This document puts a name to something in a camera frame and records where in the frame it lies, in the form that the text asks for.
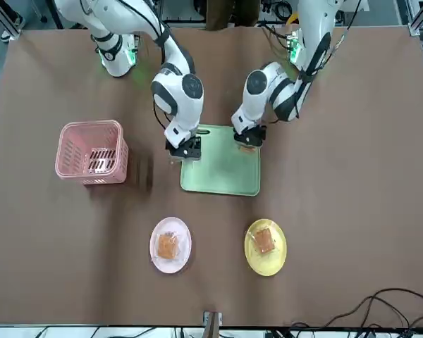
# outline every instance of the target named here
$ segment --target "bread slice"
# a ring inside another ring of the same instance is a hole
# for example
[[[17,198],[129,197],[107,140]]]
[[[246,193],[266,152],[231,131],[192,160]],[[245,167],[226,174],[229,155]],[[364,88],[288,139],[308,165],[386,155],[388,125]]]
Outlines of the bread slice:
[[[255,244],[261,254],[274,250],[273,238],[269,228],[258,231],[255,236]]]
[[[161,234],[158,238],[158,256],[174,259],[177,254],[177,236],[172,232]]]

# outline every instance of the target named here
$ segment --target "green tray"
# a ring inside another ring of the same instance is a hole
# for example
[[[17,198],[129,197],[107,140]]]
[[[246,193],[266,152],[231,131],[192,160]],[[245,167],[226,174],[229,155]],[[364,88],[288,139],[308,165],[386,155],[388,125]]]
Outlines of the green tray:
[[[233,139],[233,128],[200,125],[202,157],[183,161],[180,185],[189,192],[255,196],[260,190],[260,150],[246,152]]]

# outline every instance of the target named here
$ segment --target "pink plate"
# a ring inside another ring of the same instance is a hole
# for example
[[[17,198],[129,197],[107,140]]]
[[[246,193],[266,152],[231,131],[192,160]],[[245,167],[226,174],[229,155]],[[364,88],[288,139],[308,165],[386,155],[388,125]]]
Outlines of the pink plate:
[[[180,252],[176,259],[172,261],[157,257],[157,236],[165,232],[176,233],[179,241]],[[188,262],[191,254],[191,246],[191,234],[186,224],[177,217],[167,217],[161,220],[152,232],[149,243],[150,258],[158,270],[163,273],[176,273]]]

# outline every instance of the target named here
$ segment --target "person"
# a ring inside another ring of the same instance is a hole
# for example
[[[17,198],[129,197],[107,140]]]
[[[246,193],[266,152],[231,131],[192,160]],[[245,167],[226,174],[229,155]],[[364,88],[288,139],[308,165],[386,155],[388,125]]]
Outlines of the person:
[[[5,0],[0,0],[0,7],[5,12],[5,14],[11,19],[11,21],[14,23],[17,30],[21,30],[23,26],[25,26],[25,19],[22,17],[21,14],[14,11],[6,2]],[[4,30],[3,33],[1,33],[0,40],[2,42],[9,42],[11,38],[11,35],[8,33],[7,30]]]
[[[208,0],[205,29],[226,28],[234,7],[235,26],[254,26],[259,20],[260,0]]]

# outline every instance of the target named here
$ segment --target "plate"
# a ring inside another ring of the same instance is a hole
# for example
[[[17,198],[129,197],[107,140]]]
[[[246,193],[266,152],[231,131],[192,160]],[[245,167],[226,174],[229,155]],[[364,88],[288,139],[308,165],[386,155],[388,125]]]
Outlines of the plate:
[[[157,248],[155,245],[157,236],[165,232],[174,232],[178,237],[180,253],[176,259],[168,260],[157,257]],[[161,220],[154,228],[154,231],[152,231],[149,243],[150,258],[157,269],[163,273],[176,273],[188,262],[191,254],[191,246],[191,234],[186,224],[177,217],[167,217]]]
[[[260,253],[255,246],[251,233],[269,228],[274,241],[274,250]],[[287,240],[282,229],[272,220],[257,220],[249,227],[245,236],[245,255],[250,267],[259,275],[272,276],[279,272],[287,258]]]

